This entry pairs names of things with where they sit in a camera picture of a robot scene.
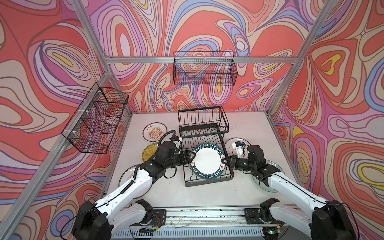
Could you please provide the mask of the white plate with clover emblem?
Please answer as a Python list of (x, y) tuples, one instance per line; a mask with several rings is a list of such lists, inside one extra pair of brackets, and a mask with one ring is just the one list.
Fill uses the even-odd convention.
[[(244, 158), (244, 159), (248, 158), (247, 147), (250, 145), (251, 145), (250, 142), (242, 138), (231, 138), (225, 142), (225, 148), (229, 156), (237, 156), (239, 158)], [(237, 151), (239, 146), (242, 147), (242, 149), (239, 150), (240, 154), (238, 154), (238, 151)]]

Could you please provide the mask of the green rimmed white plate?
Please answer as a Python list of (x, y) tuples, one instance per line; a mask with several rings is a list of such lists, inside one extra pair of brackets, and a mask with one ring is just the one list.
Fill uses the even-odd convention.
[(193, 149), (197, 155), (192, 160), (192, 172), (203, 180), (213, 180), (220, 177), (225, 170), (221, 170), (221, 159), (225, 158), (224, 151), (215, 144), (202, 143)]

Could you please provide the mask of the black metal dish rack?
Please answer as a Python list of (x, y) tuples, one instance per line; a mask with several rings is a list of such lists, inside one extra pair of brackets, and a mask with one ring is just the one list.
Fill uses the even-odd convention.
[(223, 164), (228, 157), (224, 136), (229, 121), (222, 106), (178, 111), (179, 133), (187, 163), (184, 165), (186, 187), (231, 181), (234, 171)]

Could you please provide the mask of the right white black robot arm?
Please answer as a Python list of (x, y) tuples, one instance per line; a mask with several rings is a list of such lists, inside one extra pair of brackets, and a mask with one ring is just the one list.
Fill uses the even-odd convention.
[(279, 192), (299, 207), (298, 210), (270, 198), (260, 204), (262, 222), (281, 221), (306, 234), (313, 240), (357, 240), (358, 232), (348, 216), (348, 205), (328, 201), (288, 178), (277, 167), (267, 163), (264, 151), (258, 145), (247, 147), (248, 157), (223, 158), (221, 162), (231, 169), (251, 174), (259, 184)]

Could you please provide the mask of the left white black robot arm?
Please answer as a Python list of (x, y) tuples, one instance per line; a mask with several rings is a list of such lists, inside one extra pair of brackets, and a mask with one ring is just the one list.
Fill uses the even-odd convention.
[(74, 218), (72, 236), (77, 240), (109, 240), (116, 233), (134, 224), (151, 224), (153, 207), (145, 200), (127, 205), (157, 180), (165, 176), (167, 169), (189, 164), (196, 157), (190, 150), (182, 150), (174, 142), (158, 145), (154, 155), (136, 166), (133, 176), (104, 198), (85, 202)]

